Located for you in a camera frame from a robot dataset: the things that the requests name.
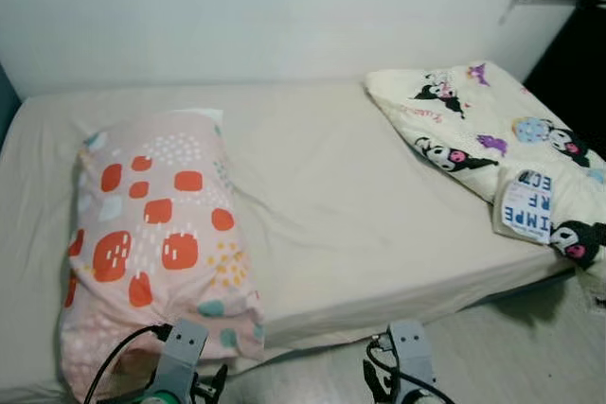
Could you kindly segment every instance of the pink pillowcase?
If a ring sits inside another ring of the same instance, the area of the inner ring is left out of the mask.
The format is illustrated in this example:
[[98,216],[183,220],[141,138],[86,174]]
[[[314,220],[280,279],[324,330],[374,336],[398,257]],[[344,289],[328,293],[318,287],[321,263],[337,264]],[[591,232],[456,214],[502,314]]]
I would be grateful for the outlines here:
[[[61,328],[62,369],[76,398],[124,337],[180,317],[208,328],[203,358],[259,358],[258,293],[219,126],[194,112],[146,115],[97,133],[79,156]],[[160,348],[143,337],[123,359],[140,352],[153,368],[149,353]]]

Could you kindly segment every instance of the folded blanket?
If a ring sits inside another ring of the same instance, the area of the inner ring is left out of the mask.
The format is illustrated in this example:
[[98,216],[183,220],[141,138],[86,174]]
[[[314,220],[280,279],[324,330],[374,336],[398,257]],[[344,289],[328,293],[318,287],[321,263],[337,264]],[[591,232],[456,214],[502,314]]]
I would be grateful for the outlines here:
[[549,176],[550,243],[604,278],[606,163],[518,81],[480,62],[378,71],[365,84],[414,150],[487,202],[521,170]]
[[[80,163],[61,323],[62,370],[75,397],[127,335],[182,317],[208,329],[204,358],[258,358],[258,293],[219,125],[196,112],[144,115],[91,137]],[[161,348],[141,337],[108,372],[147,379]],[[111,389],[102,382],[98,396]]]

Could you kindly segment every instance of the cartoon character print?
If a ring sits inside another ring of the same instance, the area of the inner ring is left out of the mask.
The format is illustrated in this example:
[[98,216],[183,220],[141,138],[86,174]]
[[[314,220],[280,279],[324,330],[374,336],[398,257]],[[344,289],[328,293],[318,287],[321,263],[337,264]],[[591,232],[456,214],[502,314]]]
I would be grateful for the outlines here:
[[505,139],[494,137],[490,134],[478,134],[475,139],[486,149],[499,150],[501,152],[501,156],[505,158],[505,155],[508,152],[508,143]]
[[579,137],[562,128],[556,128],[553,122],[545,118],[524,117],[514,120],[513,133],[520,142],[532,144],[549,142],[558,152],[568,156],[581,167],[589,167],[585,156],[589,147]]
[[467,69],[467,77],[469,79],[476,78],[480,85],[486,85],[486,86],[490,87],[489,82],[484,77],[485,70],[486,70],[485,63],[482,63],[481,65],[477,65],[477,66],[470,66]]
[[428,84],[423,85],[414,99],[439,99],[447,109],[460,113],[461,118],[465,118],[461,103],[456,96],[456,90],[448,81],[446,73],[429,73],[425,75],[425,78]]
[[434,165],[447,172],[457,172],[461,169],[478,169],[484,166],[499,166],[499,163],[485,158],[473,158],[469,153],[450,149],[441,145],[432,146],[428,137],[420,137],[415,141],[415,149]]
[[552,227],[549,242],[586,269],[592,264],[600,245],[606,246],[606,224],[597,222],[590,226],[580,221],[565,221],[557,228]]

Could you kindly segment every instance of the gray floor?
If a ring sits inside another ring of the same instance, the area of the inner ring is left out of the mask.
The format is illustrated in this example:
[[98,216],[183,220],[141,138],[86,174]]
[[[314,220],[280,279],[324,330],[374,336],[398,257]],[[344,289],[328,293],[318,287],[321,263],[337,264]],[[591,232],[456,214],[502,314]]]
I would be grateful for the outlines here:
[[[602,404],[605,321],[576,279],[461,311],[425,329],[438,386],[457,404]],[[276,362],[232,378],[221,404],[370,404],[365,343]]]

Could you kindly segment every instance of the bed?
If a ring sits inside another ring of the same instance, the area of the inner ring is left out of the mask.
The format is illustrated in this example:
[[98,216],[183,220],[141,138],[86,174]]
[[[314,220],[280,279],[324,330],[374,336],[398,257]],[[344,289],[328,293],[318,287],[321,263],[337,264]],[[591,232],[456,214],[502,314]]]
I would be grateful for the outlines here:
[[34,97],[0,161],[4,402],[66,393],[57,326],[81,141],[141,112],[199,107],[224,110],[266,359],[395,319],[431,321],[570,267],[550,248],[495,235],[486,203],[423,163],[354,80]]

